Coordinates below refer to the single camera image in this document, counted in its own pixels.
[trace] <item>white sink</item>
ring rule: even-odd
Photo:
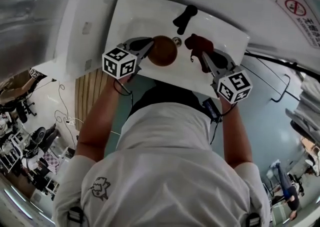
[[[191,91],[217,98],[210,86],[213,76],[203,73],[195,56],[191,62],[191,50],[184,44],[191,34],[202,36],[213,42],[215,48],[228,53],[236,65],[243,59],[249,36],[234,26],[202,11],[189,21],[183,35],[178,35],[173,20],[180,16],[186,5],[168,0],[118,0],[112,17],[105,50],[135,37],[164,35],[179,37],[182,46],[178,48],[176,60],[169,66],[159,67],[146,58],[138,74],[166,82]]]

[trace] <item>black faucet handle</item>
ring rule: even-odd
[[[197,13],[198,8],[196,6],[188,5],[185,8],[184,12],[173,20],[173,24],[179,28],[177,31],[179,35],[183,35],[185,33],[185,30],[191,17],[194,17]]]

